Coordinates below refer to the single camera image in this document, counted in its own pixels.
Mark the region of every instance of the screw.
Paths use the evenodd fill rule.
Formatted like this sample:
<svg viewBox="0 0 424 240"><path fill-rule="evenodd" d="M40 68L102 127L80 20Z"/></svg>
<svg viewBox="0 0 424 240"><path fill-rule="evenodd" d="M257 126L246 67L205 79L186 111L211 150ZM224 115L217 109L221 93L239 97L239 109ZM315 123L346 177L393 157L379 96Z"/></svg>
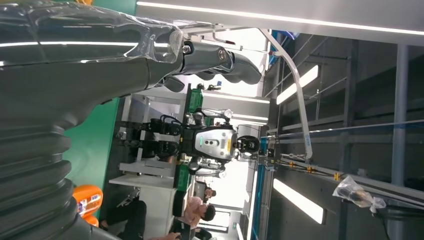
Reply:
<svg viewBox="0 0 424 240"><path fill-rule="evenodd" d="M192 48L189 45L182 46L182 53L183 54L189 54L192 52Z"/></svg>
<svg viewBox="0 0 424 240"><path fill-rule="evenodd" d="M219 54L219 59L221 59L221 60L224 60L224 59L227 58L227 55L226 55L224 49L219 50L218 54Z"/></svg>

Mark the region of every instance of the orange bottle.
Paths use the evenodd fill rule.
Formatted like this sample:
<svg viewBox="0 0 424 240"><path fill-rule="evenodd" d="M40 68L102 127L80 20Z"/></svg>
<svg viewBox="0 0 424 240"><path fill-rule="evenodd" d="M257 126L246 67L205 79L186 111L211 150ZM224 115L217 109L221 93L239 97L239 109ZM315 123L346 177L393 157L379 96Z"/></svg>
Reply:
<svg viewBox="0 0 424 240"><path fill-rule="evenodd" d="M87 223L99 227L99 220L93 216L93 215L88 215L86 217L83 218Z"/></svg>
<svg viewBox="0 0 424 240"><path fill-rule="evenodd" d="M95 213L103 201L103 192L96 185L77 186L73 190L72 196L78 204L77 212L83 219Z"/></svg>

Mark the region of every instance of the protective plastic wrap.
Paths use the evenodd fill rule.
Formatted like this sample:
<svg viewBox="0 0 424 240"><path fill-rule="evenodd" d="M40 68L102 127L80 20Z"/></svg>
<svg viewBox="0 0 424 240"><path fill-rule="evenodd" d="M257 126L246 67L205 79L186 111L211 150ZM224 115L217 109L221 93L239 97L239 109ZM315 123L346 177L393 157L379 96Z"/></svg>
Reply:
<svg viewBox="0 0 424 240"><path fill-rule="evenodd" d="M386 207L386 202L379 197L373 197L358 185L351 176L347 176L335 188L333 196L349 200L360 208L369 208L371 212L376 213L376 209Z"/></svg>
<svg viewBox="0 0 424 240"><path fill-rule="evenodd" d="M177 60L172 24L105 8L48 0L0 1L0 66L56 62Z"/></svg>

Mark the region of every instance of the green panel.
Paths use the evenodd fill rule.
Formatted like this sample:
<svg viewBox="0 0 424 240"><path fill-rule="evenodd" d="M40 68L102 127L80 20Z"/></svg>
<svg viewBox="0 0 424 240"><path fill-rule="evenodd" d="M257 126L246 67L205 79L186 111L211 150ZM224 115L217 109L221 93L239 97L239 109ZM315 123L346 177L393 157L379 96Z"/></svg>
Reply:
<svg viewBox="0 0 424 240"><path fill-rule="evenodd" d="M93 5L135 16L137 0L94 0Z"/></svg>
<svg viewBox="0 0 424 240"><path fill-rule="evenodd" d="M119 98L98 105L84 123L65 132L72 140L63 154L72 164L66 178L77 186L91 184L103 189L118 105Z"/></svg>

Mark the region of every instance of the white table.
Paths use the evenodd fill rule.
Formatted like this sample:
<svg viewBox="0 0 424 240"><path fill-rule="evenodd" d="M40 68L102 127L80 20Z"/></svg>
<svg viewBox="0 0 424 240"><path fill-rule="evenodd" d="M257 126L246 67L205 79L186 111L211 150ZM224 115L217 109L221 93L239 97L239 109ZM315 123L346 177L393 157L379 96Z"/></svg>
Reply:
<svg viewBox="0 0 424 240"><path fill-rule="evenodd" d="M192 178L189 190L184 197L183 212L188 197L193 196L194 182L195 177ZM177 189L173 188L173 178L128 174L111 179L109 183L140 188L139 200L144 201L147 206L145 239L168 235L175 218L173 205Z"/></svg>

